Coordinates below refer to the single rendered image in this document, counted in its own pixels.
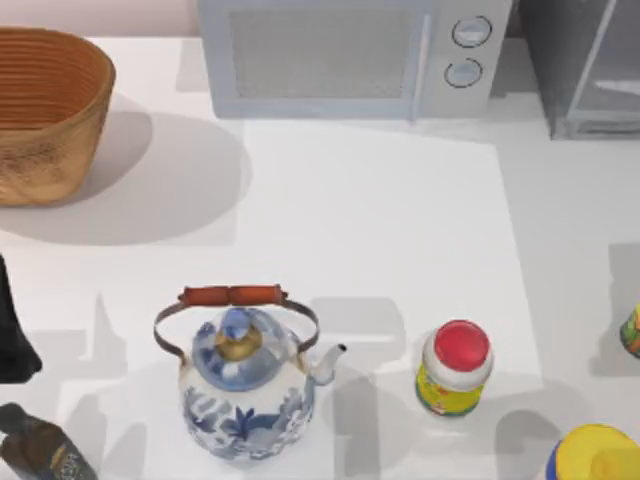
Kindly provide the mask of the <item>dark brown bottle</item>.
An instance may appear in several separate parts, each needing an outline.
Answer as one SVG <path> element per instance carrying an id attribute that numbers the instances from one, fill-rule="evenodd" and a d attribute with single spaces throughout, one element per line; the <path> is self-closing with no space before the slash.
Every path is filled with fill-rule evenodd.
<path id="1" fill-rule="evenodd" d="M 0 458 L 20 480 L 99 480 L 70 437 L 20 405 L 0 405 Z"/>

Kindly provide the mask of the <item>round microwave knob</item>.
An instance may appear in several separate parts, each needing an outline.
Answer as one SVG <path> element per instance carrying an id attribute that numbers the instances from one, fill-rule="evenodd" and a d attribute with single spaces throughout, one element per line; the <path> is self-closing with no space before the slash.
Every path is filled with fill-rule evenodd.
<path id="1" fill-rule="evenodd" d="M 469 88 L 480 81 L 483 67 L 475 59 L 465 58 L 458 63 L 449 64 L 444 71 L 444 80 L 452 88 Z"/>
<path id="2" fill-rule="evenodd" d="M 484 44 L 492 34 L 492 24 L 484 16 L 461 19 L 452 29 L 454 43 L 462 48 L 476 48 Z"/>

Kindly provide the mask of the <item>brown woven basket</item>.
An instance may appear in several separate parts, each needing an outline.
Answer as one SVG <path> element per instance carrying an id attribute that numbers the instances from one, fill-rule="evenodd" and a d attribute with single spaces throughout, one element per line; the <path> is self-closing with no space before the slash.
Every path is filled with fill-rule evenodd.
<path id="1" fill-rule="evenodd" d="M 116 69 L 77 35 L 0 26 L 0 206 L 47 205 L 82 185 Z"/>

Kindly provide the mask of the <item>blue and white teapot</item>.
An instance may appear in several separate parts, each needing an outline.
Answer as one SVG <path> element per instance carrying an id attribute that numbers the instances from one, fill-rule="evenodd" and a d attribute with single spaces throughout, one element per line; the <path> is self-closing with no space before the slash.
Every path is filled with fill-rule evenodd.
<path id="1" fill-rule="evenodd" d="M 155 319 L 161 323 L 193 307 L 224 308 L 219 322 L 200 326 L 189 352 L 158 331 L 153 335 L 179 360 L 182 416 L 190 435 L 230 463 L 265 460 L 295 444 L 313 417 L 316 388 L 334 380 L 347 351 L 338 343 L 311 362 L 307 353 L 319 336 L 301 339 L 264 311 L 266 305 L 319 322 L 278 284 L 187 287 Z"/>

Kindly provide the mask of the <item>red-lidded yellow jar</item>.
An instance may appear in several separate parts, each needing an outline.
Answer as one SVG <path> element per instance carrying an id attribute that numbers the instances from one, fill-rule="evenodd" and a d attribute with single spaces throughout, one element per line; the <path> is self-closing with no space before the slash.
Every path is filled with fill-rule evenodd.
<path id="1" fill-rule="evenodd" d="M 494 352 L 486 332 L 470 320 L 450 320 L 424 342 L 416 396 L 437 415 L 466 416 L 479 404 L 493 366 Z"/>

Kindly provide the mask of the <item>pale microwave oven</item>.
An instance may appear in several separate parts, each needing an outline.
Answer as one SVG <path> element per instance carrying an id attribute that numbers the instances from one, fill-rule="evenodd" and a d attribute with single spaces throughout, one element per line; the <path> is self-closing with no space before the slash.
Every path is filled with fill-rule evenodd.
<path id="1" fill-rule="evenodd" d="M 487 105 L 512 0 L 197 0 L 208 83 L 224 118 L 410 121 L 422 19 L 430 16 L 424 119 L 471 118 Z M 457 21 L 484 16 L 489 39 L 462 48 Z M 483 76 L 456 89 L 451 63 Z"/>

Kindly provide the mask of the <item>yellow and blue container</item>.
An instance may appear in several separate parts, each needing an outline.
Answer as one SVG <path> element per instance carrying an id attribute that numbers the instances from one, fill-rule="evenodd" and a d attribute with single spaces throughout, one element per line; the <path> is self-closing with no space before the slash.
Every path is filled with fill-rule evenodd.
<path id="1" fill-rule="evenodd" d="M 551 451 L 541 480 L 640 480 L 640 444 L 609 425 L 576 427 Z"/>

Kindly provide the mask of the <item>green and orange can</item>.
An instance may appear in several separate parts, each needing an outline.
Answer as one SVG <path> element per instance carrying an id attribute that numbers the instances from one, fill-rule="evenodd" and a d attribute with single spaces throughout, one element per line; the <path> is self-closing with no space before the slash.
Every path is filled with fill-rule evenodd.
<path id="1" fill-rule="evenodd" d="M 640 359 L 640 303 L 633 308 L 621 325 L 620 341 L 629 354 Z"/>

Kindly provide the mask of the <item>grey cabinet with dark inside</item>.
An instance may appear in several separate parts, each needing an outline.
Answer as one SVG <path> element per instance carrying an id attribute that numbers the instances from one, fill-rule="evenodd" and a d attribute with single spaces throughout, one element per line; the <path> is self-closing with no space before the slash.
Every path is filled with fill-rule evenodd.
<path id="1" fill-rule="evenodd" d="M 519 0 L 553 140 L 640 140 L 640 0 Z"/>

